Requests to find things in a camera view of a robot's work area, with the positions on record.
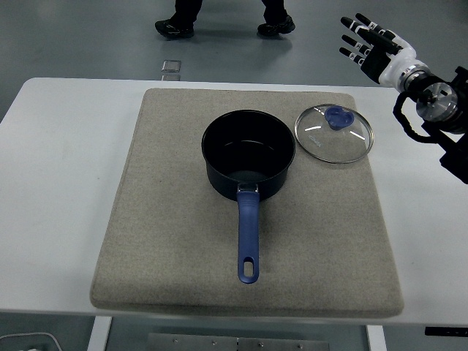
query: lid metal rim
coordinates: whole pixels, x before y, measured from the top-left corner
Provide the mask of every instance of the lid metal rim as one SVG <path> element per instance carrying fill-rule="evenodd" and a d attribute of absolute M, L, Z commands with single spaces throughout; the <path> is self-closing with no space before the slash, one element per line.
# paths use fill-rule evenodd
<path fill-rule="evenodd" d="M 370 152 L 372 146 L 374 145 L 374 131 L 370 127 L 370 124 L 368 123 L 368 121 L 358 111 L 355 111 L 352 108 L 348 108 L 348 107 L 345 107 L 345 106 L 343 106 L 345 109 L 355 113 L 358 116 L 358 118 L 363 121 L 363 123 L 362 122 L 361 123 L 366 128 L 367 132 L 369 133 L 369 145 L 367 146 L 367 149 L 366 149 L 365 153 L 363 153 L 362 155 L 360 155 L 358 158 L 355 158 L 355 159 L 350 159 L 350 160 L 346 160 L 346 161 L 332 161 L 332 160 L 329 160 L 329 159 L 324 159 L 323 157 L 320 157 L 320 156 L 318 156 L 316 154 L 313 154 L 312 152 L 307 150 L 304 145 L 302 145 L 302 143 L 301 143 L 301 141 L 299 140 L 299 137 L 298 137 L 298 125 L 299 125 L 299 123 L 301 122 L 302 118 L 306 115 L 306 113 L 309 112 L 311 109 L 316 108 L 316 107 L 325 107 L 325 106 L 334 106 L 334 105 L 333 104 L 322 104 L 322 105 L 309 107 L 309 108 L 305 109 L 299 115 L 299 117 L 297 117 L 297 119 L 295 120 L 295 123 L 294 123 L 294 136 L 295 136 L 295 139 L 298 141 L 298 144 L 301 146 L 301 148 L 306 153 L 308 153 L 310 156 L 312 156 L 312 157 L 314 157 L 316 159 L 319 159 L 320 161 L 324 161 L 324 162 L 335 164 L 335 165 L 345 165 L 345 164 L 348 164 L 348 163 L 353 163 L 353 162 L 359 161 L 360 159 L 363 159 L 365 156 L 367 156 L 367 154 Z"/>

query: black pants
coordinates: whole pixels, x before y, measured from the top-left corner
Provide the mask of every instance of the black pants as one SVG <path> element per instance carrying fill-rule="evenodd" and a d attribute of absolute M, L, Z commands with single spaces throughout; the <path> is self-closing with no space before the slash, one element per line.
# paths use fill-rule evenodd
<path fill-rule="evenodd" d="M 178 28 L 191 28 L 197 20 L 198 12 L 203 0 L 175 0 L 175 14 L 170 22 Z M 278 24 L 287 17 L 284 9 L 284 0 L 262 0 L 265 5 L 263 17 L 268 24 Z"/>

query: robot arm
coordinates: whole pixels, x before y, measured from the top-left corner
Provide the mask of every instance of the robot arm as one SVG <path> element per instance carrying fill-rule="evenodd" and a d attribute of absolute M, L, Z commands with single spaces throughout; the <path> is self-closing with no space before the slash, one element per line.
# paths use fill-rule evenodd
<path fill-rule="evenodd" d="M 442 146 L 446 154 L 440 159 L 441 165 L 468 184 L 468 70 L 458 67 L 457 76 L 446 82 L 417 60 L 415 49 L 401 37 L 360 13 L 356 19 L 343 17 L 341 23 L 367 44 L 344 35 L 341 38 L 357 53 L 346 48 L 339 51 L 375 83 L 400 93 L 393 114 L 404 131 L 420 143 Z M 414 132 L 402 113 L 407 98 L 416 102 L 417 113 L 424 120 L 422 127 L 429 136 Z M 463 136 L 454 142 L 442 131 Z"/>

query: saucepan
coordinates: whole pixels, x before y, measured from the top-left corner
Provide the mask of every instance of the saucepan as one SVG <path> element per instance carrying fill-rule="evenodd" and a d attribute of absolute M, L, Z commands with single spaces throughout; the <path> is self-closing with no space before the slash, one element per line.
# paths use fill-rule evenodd
<path fill-rule="evenodd" d="M 275 116 L 237 110 L 211 122 L 202 152 L 213 188 L 238 203 L 238 277 L 254 283 L 260 274 L 260 201 L 275 195 L 286 181 L 295 155 L 293 134 Z"/>

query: handle hole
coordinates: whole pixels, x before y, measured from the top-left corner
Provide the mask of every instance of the handle hole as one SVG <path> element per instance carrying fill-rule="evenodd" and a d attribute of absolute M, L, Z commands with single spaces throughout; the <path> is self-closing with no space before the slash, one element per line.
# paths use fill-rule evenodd
<path fill-rule="evenodd" d="M 254 276 L 254 260 L 250 257 L 244 260 L 244 276 L 248 278 Z"/>

